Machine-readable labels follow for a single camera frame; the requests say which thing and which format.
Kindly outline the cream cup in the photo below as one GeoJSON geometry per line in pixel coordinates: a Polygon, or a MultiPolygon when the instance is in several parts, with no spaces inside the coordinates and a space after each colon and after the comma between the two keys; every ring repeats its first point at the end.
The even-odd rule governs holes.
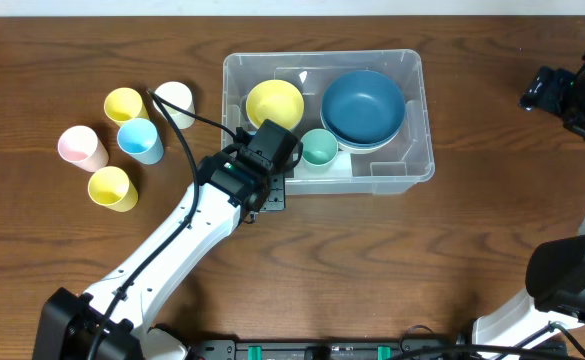
{"type": "MultiPolygon", "coordinates": [[[[155,94],[183,110],[195,113],[192,91],[187,85],[181,82],[165,82],[156,88],[155,94]]],[[[164,108],[168,111],[174,123],[181,130],[190,127],[195,122],[193,117],[179,112],[167,104],[164,104],[164,108]]]]}

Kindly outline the pink cup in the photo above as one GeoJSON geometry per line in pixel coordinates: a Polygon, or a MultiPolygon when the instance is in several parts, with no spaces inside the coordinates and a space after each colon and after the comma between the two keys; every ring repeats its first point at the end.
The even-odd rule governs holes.
{"type": "Polygon", "coordinates": [[[64,131],[58,140],[57,151],[63,160],[88,172],[96,172],[109,161],[96,132],[83,125],[64,131]]]}

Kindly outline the white small bowl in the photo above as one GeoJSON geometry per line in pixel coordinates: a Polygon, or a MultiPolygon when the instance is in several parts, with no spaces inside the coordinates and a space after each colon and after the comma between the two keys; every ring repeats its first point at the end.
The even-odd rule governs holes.
{"type": "Polygon", "coordinates": [[[294,131],[301,123],[302,117],[292,113],[248,113],[249,122],[260,128],[266,120],[270,120],[289,131],[294,131]]]}

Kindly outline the dark blue bowl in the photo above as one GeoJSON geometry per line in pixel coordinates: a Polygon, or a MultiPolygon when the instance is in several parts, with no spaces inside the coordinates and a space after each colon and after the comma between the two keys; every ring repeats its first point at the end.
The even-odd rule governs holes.
{"type": "Polygon", "coordinates": [[[339,136],[372,143],[397,131],[406,115],[406,100],[390,77],[371,70],[356,70],[338,77],[327,87],[321,113],[339,136]]]}
{"type": "Polygon", "coordinates": [[[325,117],[323,116],[322,113],[321,113],[320,119],[321,119],[321,124],[323,125],[323,127],[335,136],[335,138],[337,139],[339,144],[344,144],[345,146],[349,146],[351,148],[357,148],[357,149],[360,148],[360,149],[366,149],[366,150],[367,149],[381,148],[381,147],[389,144],[390,142],[392,142],[399,135],[399,133],[401,132],[402,128],[404,127],[403,125],[405,123],[405,121],[402,120],[401,124],[397,128],[397,131],[382,141],[372,142],[372,143],[361,143],[361,142],[355,142],[352,140],[346,140],[344,137],[339,136],[336,133],[336,131],[332,130],[330,128],[330,126],[327,124],[327,120],[325,119],[325,117]]]}

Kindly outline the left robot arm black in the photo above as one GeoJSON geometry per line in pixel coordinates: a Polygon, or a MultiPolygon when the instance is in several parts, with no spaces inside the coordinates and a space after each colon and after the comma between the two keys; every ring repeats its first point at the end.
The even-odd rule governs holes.
{"type": "Polygon", "coordinates": [[[262,209],[302,148],[292,132],[266,121],[204,157],[175,210],[128,259],[83,294],[59,288],[47,300],[34,358],[186,358],[181,341],[154,328],[155,317],[205,254],[262,209]]]}

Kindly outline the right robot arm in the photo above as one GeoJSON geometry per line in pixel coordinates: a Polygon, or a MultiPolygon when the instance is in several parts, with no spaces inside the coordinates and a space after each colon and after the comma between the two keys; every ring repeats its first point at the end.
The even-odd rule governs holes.
{"type": "MultiPolygon", "coordinates": [[[[560,120],[585,141],[585,50],[575,71],[541,67],[520,106],[560,120]]],[[[531,254],[524,287],[490,314],[474,320],[467,345],[477,359],[524,359],[546,354],[554,335],[585,327],[585,210],[567,237],[540,243],[531,254]]]]}

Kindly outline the blue cup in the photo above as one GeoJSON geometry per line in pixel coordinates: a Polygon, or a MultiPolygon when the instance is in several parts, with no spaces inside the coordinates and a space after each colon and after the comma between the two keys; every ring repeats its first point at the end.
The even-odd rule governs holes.
{"type": "Polygon", "coordinates": [[[156,164],[164,155],[158,130],[147,119],[127,121],[117,133],[117,143],[126,154],[144,165],[156,164]]]}

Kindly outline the yellow cup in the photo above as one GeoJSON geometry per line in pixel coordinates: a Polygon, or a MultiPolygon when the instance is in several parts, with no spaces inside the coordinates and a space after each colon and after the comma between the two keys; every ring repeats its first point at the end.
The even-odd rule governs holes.
{"type": "Polygon", "coordinates": [[[88,195],[91,200],[116,212],[127,212],[138,202],[138,191],[127,173],[119,167],[106,166],[89,179],[88,195]]]}
{"type": "Polygon", "coordinates": [[[140,93],[128,87],[111,91],[103,108],[106,116],[119,127],[133,119],[150,119],[140,93]]]}

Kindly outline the green cup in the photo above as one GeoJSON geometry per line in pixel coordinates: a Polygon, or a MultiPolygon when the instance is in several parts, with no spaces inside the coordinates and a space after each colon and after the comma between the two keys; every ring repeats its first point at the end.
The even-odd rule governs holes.
{"type": "Polygon", "coordinates": [[[328,130],[313,129],[301,139],[302,160],[312,170],[325,170],[336,159],[339,146],[336,137],[328,130]]]}

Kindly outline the large cream bowl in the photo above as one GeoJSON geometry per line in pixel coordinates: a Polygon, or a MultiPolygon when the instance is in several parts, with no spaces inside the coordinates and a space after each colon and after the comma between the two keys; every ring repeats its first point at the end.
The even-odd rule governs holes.
{"type": "Polygon", "coordinates": [[[387,139],[386,141],[376,144],[376,145],[360,145],[360,144],[351,144],[347,141],[337,137],[336,138],[339,149],[348,153],[352,154],[369,154],[378,151],[385,145],[388,145],[392,140],[393,137],[387,139]]]}

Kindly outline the yellow small bowl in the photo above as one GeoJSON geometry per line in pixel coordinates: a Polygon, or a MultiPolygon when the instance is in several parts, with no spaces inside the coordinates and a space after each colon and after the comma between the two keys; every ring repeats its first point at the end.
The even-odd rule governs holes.
{"type": "Polygon", "coordinates": [[[266,80],[257,84],[246,99],[248,113],[292,113],[303,117],[305,104],[301,92],[284,80],[266,80]]]}

